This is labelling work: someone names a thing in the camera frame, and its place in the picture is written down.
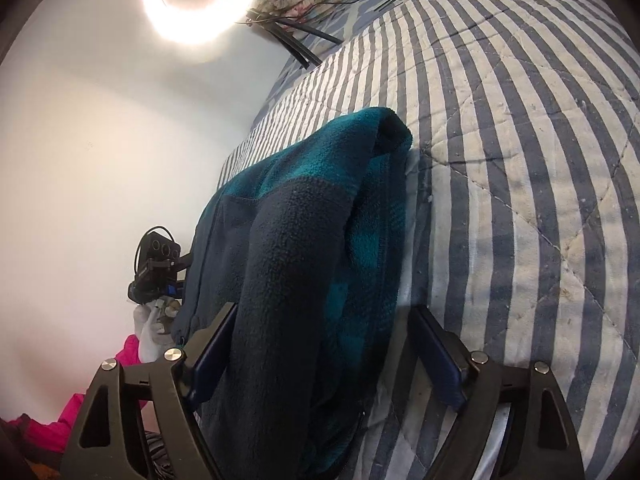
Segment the left forearm pink sleeve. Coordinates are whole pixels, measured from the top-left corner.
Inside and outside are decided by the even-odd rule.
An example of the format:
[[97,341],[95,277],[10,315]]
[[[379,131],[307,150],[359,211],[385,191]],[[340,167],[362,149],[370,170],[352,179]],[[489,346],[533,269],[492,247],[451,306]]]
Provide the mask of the left forearm pink sleeve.
[[[122,350],[115,360],[122,366],[138,365],[140,340],[136,335],[129,335]],[[3,429],[16,430],[17,434],[26,444],[31,444],[38,450],[62,454],[72,433],[74,423],[79,414],[81,404],[84,402],[83,393],[74,393],[63,408],[61,415],[55,422],[42,424],[26,414],[21,414],[17,419],[6,422],[2,420]]]

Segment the left hand white glove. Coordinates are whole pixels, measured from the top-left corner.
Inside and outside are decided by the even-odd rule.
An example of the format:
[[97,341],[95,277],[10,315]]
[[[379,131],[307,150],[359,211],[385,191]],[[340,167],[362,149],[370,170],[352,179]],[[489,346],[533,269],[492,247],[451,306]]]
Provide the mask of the left hand white glove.
[[163,296],[134,308],[134,334],[139,341],[138,356],[142,363],[151,363],[174,348],[171,327],[181,308],[178,299]]

